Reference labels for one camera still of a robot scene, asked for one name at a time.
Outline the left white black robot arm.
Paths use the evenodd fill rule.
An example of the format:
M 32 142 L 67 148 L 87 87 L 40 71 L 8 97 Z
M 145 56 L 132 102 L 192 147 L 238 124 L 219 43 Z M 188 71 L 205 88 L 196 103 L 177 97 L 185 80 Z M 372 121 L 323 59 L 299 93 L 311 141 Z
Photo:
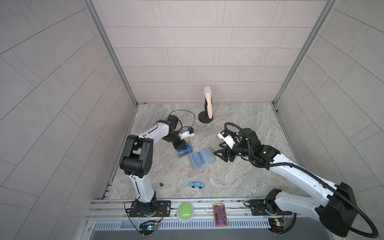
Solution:
M 170 115 L 157 121 L 152 128 L 139 135 L 129 135 L 126 139 L 119 168 L 131 179 L 138 211 L 145 215 L 156 211 L 157 197 L 148 173 L 153 163 L 154 146 L 160 140 L 172 143 L 175 150 L 187 150 L 187 143 L 176 130 L 179 119 Z

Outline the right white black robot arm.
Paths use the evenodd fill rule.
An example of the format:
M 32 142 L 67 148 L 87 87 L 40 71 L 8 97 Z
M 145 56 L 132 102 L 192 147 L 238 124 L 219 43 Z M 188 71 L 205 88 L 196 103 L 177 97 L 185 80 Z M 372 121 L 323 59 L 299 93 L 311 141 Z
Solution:
M 281 175 L 309 194 L 290 195 L 273 189 L 265 198 L 270 214 L 276 210 L 304 215 L 319 221 L 333 234 L 346 237 L 353 230 L 358 211 L 353 189 L 346 183 L 335 184 L 289 160 L 279 150 L 261 144 L 256 132 L 240 129 L 238 133 L 225 128 L 218 134 L 223 140 L 215 155 L 225 162 L 241 157 L 252 166 Z

